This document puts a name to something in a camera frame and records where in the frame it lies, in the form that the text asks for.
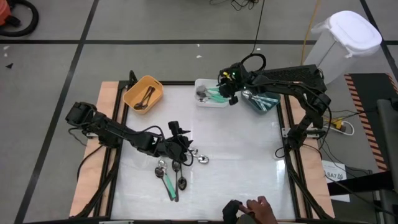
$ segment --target table surface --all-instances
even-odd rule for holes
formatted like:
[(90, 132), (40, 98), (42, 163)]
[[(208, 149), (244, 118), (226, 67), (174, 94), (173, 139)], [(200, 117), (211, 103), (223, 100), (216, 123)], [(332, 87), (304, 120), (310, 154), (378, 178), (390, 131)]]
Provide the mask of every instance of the table surface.
[[(245, 202), (265, 195), (278, 219), (294, 220), (285, 160), (274, 156), (282, 147), (277, 109), (258, 114), (240, 94), (234, 106), (198, 107), (194, 92), (194, 86), (164, 86), (162, 99), (145, 115), (129, 109), (126, 125), (136, 131), (158, 125), (169, 137), (167, 123), (178, 121), (191, 131), (186, 134), (193, 140), (191, 147), (210, 162), (203, 165), (195, 159), (192, 166), (183, 166), (188, 186), (179, 191), (178, 203), (171, 202), (154, 175), (159, 158), (138, 152), (125, 141), (111, 219), (222, 220), (221, 211), (230, 200)], [(162, 159), (175, 186), (171, 160)]]

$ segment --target black floor line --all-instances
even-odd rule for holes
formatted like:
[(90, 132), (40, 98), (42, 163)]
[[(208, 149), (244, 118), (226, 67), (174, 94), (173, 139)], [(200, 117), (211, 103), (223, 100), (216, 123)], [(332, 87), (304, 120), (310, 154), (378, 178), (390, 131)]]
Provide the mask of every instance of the black floor line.
[[(369, 22), (380, 32), (379, 27), (377, 26), (376, 21), (373, 18), (373, 15), (372, 15), (372, 13), (371, 13), (371, 11), (369, 9), (368, 4), (366, 3), (365, 0), (360, 0), (360, 2), (362, 4), (363, 10), (366, 13), (366, 16), (369, 19)], [(386, 59), (388, 61), (388, 64), (390, 65), (392, 73), (396, 77), (396, 80), (398, 80), (398, 68), (397, 68), (396, 62), (395, 62), (394, 58), (392, 57), (392, 55), (390, 53), (390, 50), (388, 49), (388, 46), (387, 46), (386, 41), (384, 39), (381, 40), (380, 46), (381, 46), (381, 49), (383, 50), (384, 56), (386, 56)]]
[(398, 40), (385, 40), (384, 43), (387, 45), (398, 45)]
[(0, 44), (79, 44), (80, 40), (0, 40)]
[[(316, 40), (308, 40), (308, 45)], [(264, 45), (302, 45), (303, 40), (257, 40)], [(254, 44), (254, 40), (86, 40), (85, 44), (155, 45), (155, 44)]]
[(47, 134), (45, 135), (42, 148), (40, 150), (39, 156), (38, 156), (37, 161), (36, 161), (36, 165), (34, 167), (32, 175), (30, 177), (30, 180), (29, 180), (28, 186), (26, 188), (24, 197), (22, 199), (21, 205), (20, 205), (20, 207), (18, 209), (17, 217), (16, 217), (16, 219), (14, 221), (14, 223), (16, 223), (16, 224), (20, 224), (20, 223), (24, 222), (27, 210), (29, 208), (30, 200), (32, 199), (34, 190), (35, 190), (36, 185), (37, 185), (37, 181), (39, 180), (39, 176), (40, 176), (40, 173), (41, 173), (43, 165), (44, 165), (44, 160), (45, 160), (45, 158), (47, 156), (47, 153), (49, 151), (51, 140), (52, 140), (52, 137), (54, 135), (55, 128), (57, 127), (58, 120), (60, 118), (60, 114), (61, 114), (61, 111), (62, 111), (63, 104), (64, 104), (65, 99), (67, 97), (67, 93), (68, 93), (70, 84), (72, 82), (73, 75), (75, 74), (75, 70), (76, 70), (76, 66), (77, 66), (77, 63), (78, 63), (79, 58), (80, 58), (81, 50), (83, 49), (83, 46), (84, 46), (83, 41), (87, 37), (88, 30), (90, 28), (91, 22), (92, 22), (93, 17), (94, 17), (94, 13), (95, 13), (97, 5), (98, 5), (98, 1), (99, 0), (94, 0), (93, 1), (93, 5), (91, 7), (90, 13), (88, 14), (87, 21), (86, 21), (86, 24), (85, 24), (85, 28), (83, 29), (83, 33), (82, 33), (82, 35), (80, 37), (80, 43), (78, 44), (78, 46), (76, 48), (75, 55), (73, 56), (73, 60), (72, 60), (71, 65), (70, 65), (68, 75), (67, 75), (67, 77), (65, 79), (65, 83), (63, 84), (62, 91), (61, 91), (60, 97), (58, 99), (57, 106), (55, 107), (55, 111), (54, 111), (54, 114), (52, 116), (49, 129), (47, 130)]
[[(314, 45), (316, 40), (308, 40)], [(79, 44), (80, 40), (0, 40), (0, 44)], [(254, 44), (254, 40), (83, 40), (84, 44), (156, 45), (156, 44)], [(264, 45), (302, 45), (304, 40), (257, 40)]]

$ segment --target white trash can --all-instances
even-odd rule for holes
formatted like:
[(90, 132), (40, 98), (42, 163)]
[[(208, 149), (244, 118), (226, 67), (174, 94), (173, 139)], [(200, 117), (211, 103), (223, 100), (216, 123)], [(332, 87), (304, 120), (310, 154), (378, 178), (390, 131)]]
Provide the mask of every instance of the white trash can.
[(372, 24), (351, 11), (333, 14), (311, 32), (322, 34), (304, 65), (322, 69), (325, 84), (345, 73), (357, 58), (374, 54), (381, 43), (381, 35)]

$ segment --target yellow cable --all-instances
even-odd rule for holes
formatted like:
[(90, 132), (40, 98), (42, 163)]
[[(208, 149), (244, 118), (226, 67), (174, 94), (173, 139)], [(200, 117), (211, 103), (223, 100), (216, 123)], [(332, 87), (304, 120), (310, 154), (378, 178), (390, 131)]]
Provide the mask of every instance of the yellow cable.
[(310, 20), (310, 24), (308, 25), (307, 33), (305, 34), (303, 50), (301, 52), (301, 63), (300, 63), (301, 65), (304, 64), (305, 43), (307, 42), (308, 35), (310, 34), (310, 30), (311, 30), (311, 27), (312, 27), (312, 23), (313, 23), (313, 21), (315, 19), (315, 15), (317, 14), (318, 6), (320, 4), (321, 4), (321, 0), (317, 0), (317, 3), (315, 4), (315, 9), (313, 9), (313, 14), (312, 14), (312, 17), (311, 17), (311, 20)]

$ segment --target black robotic arm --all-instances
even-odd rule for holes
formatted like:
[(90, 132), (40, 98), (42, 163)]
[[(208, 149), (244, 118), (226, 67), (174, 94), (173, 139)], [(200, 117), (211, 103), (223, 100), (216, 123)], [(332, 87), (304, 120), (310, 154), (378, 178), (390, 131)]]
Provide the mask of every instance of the black robotic arm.
[[(178, 121), (169, 122), (173, 136), (166, 139), (158, 126), (151, 126), (143, 131), (135, 131), (109, 119), (89, 103), (75, 103), (65, 119), (75, 129), (80, 129), (85, 136), (88, 133), (98, 135), (99, 144), (102, 146), (115, 148), (119, 144), (118, 139), (122, 138), (148, 156), (167, 156), (180, 163), (187, 160), (185, 153), (192, 143), (186, 136), (183, 136), (189, 131), (182, 130)], [(152, 128), (158, 128), (160, 134), (149, 132), (148, 130)]]
[[(223, 97), (231, 98), (231, 105), (238, 102), (235, 93), (241, 90), (249, 90), (254, 95), (271, 92), (294, 96), (305, 110), (305, 116), (299, 124), (290, 129), (287, 140), (292, 149), (300, 149), (311, 123), (316, 128), (323, 127), (322, 115), (330, 104), (321, 74), (315, 65), (248, 72), (239, 62), (220, 71), (219, 91)], [(319, 130), (318, 135), (322, 136), (324, 133)]]

